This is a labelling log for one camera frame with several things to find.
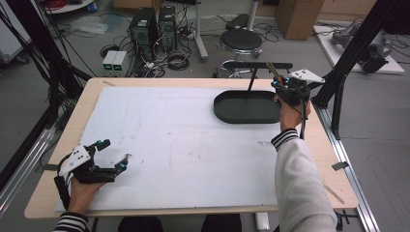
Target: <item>black stool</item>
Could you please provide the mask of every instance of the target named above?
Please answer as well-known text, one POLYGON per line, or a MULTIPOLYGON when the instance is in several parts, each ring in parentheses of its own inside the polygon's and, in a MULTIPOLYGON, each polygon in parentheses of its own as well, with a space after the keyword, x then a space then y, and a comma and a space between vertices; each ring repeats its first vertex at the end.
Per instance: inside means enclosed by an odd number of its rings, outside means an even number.
MULTIPOLYGON (((219 70, 226 70, 223 64, 230 61, 240 61, 241 54, 254 54, 255 57, 259 55, 259 50, 262 45, 262 39, 254 32, 244 29, 231 29, 225 31, 220 35, 220 46, 223 49, 235 53, 235 60, 228 60, 223 62, 214 75, 219 77, 219 70)), ((238 71, 232 70, 232 74, 229 77, 241 77, 240 73, 251 73, 250 70, 238 71)))

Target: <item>human hand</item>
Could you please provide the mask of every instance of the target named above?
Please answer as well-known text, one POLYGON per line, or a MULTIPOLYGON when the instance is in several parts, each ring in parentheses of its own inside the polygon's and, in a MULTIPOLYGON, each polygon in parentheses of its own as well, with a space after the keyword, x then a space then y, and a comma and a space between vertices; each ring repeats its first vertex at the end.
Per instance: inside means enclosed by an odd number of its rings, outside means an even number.
MULTIPOLYGON (((290 106, 278 95, 274 97, 275 102, 280 102, 280 131, 295 129, 302 122, 302 106, 290 106)), ((310 114, 310 101, 307 102, 306 117, 310 114)))
POLYGON ((72 177, 72 195, 68 212, 84 215, 87 213, 94 195, 105 183, 81 184, 76 177, 72 177))

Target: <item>robotic hand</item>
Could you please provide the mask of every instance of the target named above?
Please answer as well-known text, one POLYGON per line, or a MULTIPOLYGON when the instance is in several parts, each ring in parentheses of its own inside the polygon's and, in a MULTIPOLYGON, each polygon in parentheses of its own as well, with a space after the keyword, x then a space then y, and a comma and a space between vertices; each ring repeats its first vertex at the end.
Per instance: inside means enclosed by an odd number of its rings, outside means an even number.
POLYGON ((123 171, 127 170, 130 154, 114 164, 113 168, 100 168, 94 163, 96 151, 101 151, 110 145, 108 139, 97 141, 90 146, 77 146, 72 153, 65 156, 57 168, 57 176, 54 178, 63 205, 68 209, 70 194, 68 191, 71 174, 82 184, 109 183, 123 171))
MULTIPOLYGON (((360 26, 361 23, 353 22, 344 30, 334 32, 331 43, 340 44, 341 47, 346 48, 356 35, 360 26)), ((358 64, 366 73, 375 73, 389 63, 385 58, 392 52, 392 50, 392 41, 383 38, 382 34, 379 32, 368 46, 365 54, 360 58, 358 64)))
POLYGON ((272 87, 275 87, 278 96, 291 106, 300 105, 301 102, 308 102, 310 97, 308 81, 325 82, 322 77, 307 69, 291 72, 289 77, 284 78, 278 74, 271 63, 268 63, 267 67, 274 74, 272 87))

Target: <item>sleeve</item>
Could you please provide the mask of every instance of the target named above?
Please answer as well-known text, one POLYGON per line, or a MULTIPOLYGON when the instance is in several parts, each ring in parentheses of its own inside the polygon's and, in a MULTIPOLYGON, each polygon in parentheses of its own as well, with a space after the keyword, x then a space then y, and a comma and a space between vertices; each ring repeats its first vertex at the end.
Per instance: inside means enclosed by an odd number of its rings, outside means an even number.
POLYGON ((337 217, 307 144, 294 129, 272 139, 280 232, 336 231, 337 217))
POLYGON ((60 216, 54 232, 83 232, 87 222, 88 218, 84 215, 66 212, 60 216))

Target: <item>striped sleeve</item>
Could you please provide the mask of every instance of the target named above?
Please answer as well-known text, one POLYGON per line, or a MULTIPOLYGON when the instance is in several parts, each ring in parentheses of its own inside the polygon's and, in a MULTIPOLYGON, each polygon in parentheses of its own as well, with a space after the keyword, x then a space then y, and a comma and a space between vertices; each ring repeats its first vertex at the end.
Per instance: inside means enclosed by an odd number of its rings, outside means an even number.
POLYGON ((284 144, 285 142, 294 139, 294 138, 298 138, 298 131, 295 129, 286 129, 284 131, 282 131, 280 134, 278 134, 278 136, 276 136, 275 138, 272 139, 271 143, 272 145, 274 145, 274 147, 277 149, 277 152, 280 149, 280 146, 282 144, 284 144))
POLYGON ((83 232, 87 222, 88 218, 84 215, 66 212, 60 216, 54 232, 83 232))

